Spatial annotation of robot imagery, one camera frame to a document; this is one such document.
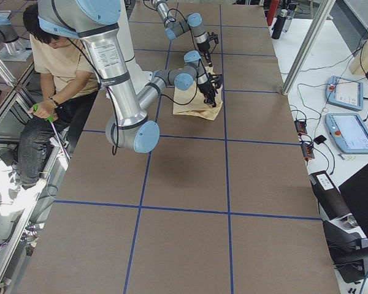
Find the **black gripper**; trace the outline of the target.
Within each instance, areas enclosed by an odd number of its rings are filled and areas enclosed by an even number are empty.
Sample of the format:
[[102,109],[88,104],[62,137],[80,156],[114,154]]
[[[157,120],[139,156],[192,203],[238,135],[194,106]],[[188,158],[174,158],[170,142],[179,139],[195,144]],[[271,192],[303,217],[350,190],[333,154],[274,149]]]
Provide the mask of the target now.
[[198,84],[197,87],[204,96],[204,103],[213,108],[216,107],[217,103],[215,101],[215,96],[217,91],[215,89],[215,81],[210,80],[203,84]]
[[212,59],[210,57],[210,44],[208,41],[202,42],[202,43],[198,43],[197,47],[199,49],[199,51],[203,54],[203,56],[205,57],[205,60],[208,64],[209,67],[213,67],[213,62]]

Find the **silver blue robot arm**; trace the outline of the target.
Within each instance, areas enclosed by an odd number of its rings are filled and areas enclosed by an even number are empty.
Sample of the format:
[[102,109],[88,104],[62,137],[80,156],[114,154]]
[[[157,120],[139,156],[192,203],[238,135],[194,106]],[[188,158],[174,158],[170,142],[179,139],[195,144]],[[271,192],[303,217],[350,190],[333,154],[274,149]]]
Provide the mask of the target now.
[[157,123],[149,120],[147,108],[168,86],[186,91],[196,85],[204,102],[214,107],[221,75],[208,72],[210,41],[202,17],[191,13],[176,20],[165,1],[152,6],[163,21],[168,39],[192,33],[197,49],[184,57],[181,69],[146,72],[136,63],[123,1],[39,1],[39,24],[48,33],[79,39],[94,71],[113,103],[105,134],[117,148],[148,153],[159,140]]
[[203,18],[200,13],[193,12],[183,16],[177,9],[169,8],[167,1],[150,1],[152,10],[158,12],[164,24],[165,35],[169,40],[174,40],[181,35],[190,32],[192,40],[196,43],[198,51],[203,55],[209,67],[213,67],[211,59],[211,43],[219,43],[218,34],[205,30]]

